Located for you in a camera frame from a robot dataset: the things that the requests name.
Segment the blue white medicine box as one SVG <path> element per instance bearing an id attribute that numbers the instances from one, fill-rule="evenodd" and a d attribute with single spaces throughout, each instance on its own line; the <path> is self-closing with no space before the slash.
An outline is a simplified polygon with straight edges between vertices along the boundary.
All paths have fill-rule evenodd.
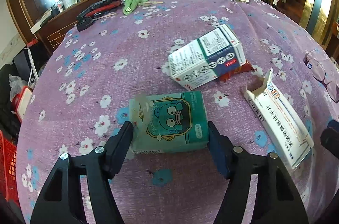
<path id="1" fill-rule="evenodd" d="M 223 24 L 168 56 L 171 78 L 191 91 L 246 64 L 242 44 Z"/>

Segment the red plastic mesh basket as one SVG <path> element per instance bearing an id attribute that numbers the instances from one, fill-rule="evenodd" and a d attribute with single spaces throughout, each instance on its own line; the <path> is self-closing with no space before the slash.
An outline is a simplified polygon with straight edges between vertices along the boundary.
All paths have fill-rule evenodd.
<path id="1" fill-rule="evenodd" d="M 17 148 L 3 133 L 0 135 L 0 183 L 1 194 L 6 201 L 13 201 L 18 207 L 19 198 L 16 182 Z"/>

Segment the red snack packet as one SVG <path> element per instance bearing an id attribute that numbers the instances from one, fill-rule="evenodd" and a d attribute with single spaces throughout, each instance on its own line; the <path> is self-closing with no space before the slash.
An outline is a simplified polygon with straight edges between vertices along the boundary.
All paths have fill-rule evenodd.
<path id="1" fill-rule="evenodd" d="M 227 80 L 229 80 L 231 77 L 235 76 L 236 74 L 245 73 L 245 72 L 253 72 L 253 71 L 254 71 L 254 68 L 252 67 L 252 65 L 248 61 L 246 61 L 244 65 L 239 66 L 238 68 L 235 68 L 234 70 L 231 70 L 227 72 L 226 74 L 220 76 L 219 80 L 222 82 L 226 82 Z"/>

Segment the wooden brick-pattern counter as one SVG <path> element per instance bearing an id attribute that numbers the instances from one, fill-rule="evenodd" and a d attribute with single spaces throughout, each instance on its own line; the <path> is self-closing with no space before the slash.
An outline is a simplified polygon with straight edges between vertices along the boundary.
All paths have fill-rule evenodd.
<path id="1" fill-rule="evenodd" d="M 52 55 L 54 50 L 61 44 L 67 30 L 76 23 L 76 17 L 87 7 L 98 1 L 100 0 L 83 0 L 64 10 L 37 32 L 33 33 L 28 22 L 31 16 L 28 10 L 24 9 L 25 1 L 6 0 L 13 22 L 24 42 L 28 43 L 33 38 L 38 39 L 43 43 L 48 55 Z"/>

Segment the clear plastic bag on sofa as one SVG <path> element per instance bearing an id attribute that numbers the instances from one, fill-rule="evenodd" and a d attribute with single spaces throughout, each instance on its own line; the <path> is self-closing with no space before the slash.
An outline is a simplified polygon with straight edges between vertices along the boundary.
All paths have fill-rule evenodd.
<path id="1" fill-rule="evenodd" d="M 24 86 L 27 86 L 28 83 L 19 76 L 12 76 L 9 74 L 9 85 L 10 85 L 10 101 L 12 102 L 14 97 L 21 93 L 21 90 Z"/>

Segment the white red-framed board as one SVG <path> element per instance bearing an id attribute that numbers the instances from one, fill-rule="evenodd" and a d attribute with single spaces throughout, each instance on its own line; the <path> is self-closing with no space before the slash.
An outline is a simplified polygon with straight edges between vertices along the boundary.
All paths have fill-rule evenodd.
<path id="1" fill-rule="evenodd" d="M 23 121 L 26 109 L 30 103 L 32 91 L 28 86 L 24 86 L 20 93 L 16 94 L 12 101 L 14 113 L 17 115 L 20 123 Z"/>

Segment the green crumpled cloth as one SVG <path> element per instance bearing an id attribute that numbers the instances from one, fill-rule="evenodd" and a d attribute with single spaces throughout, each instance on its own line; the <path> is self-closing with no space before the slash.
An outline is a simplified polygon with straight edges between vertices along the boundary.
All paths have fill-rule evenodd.
<path id="1" fill-rule="evenodd" d="M 123 8 L 123 13 L 125 15 L 130 15 L 140 3 L 148 2 L 149 0 L 124 0 L 125 6 Z"/>

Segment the black red tool on table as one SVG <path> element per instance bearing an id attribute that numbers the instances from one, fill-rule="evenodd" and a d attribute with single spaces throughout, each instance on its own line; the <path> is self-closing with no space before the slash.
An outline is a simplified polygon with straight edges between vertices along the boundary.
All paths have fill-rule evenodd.
<path id="1" fill-rule="evenodd" d="M 77 30 L 81 32 L 91 27 L 96 19 L 101 18 L 104 14 L 117 9 L 120 5 L 120 0 L 101 0 L 90 5 L 76 17 Z"/>

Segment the purple eyeglasses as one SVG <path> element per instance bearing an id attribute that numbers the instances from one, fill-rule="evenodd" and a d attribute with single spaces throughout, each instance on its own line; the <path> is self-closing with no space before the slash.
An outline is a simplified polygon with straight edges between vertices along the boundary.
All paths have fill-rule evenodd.
<path id="1" fill-rule="evenodd" d="M 338 104 L 338 83 L 329 77 L 323 64 L 312 55 L 312 52 L 313 50 L 306 52 L 304 63 L 311 70 L 313 77 L 325 87 L 330 99 Z"/>

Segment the white barcode medicine box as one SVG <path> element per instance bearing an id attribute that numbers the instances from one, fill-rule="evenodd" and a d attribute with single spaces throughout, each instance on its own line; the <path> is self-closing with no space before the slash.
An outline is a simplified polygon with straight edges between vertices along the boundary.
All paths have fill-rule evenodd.
<path id="1" fill-rule="evenodd" d="M 295 170 L 314 146 L 310 133 L 278 87 L 268 70 L 262 86 L 245 89 L 244 98 L 260 120 L 278 155 L 289 170 Z"/>

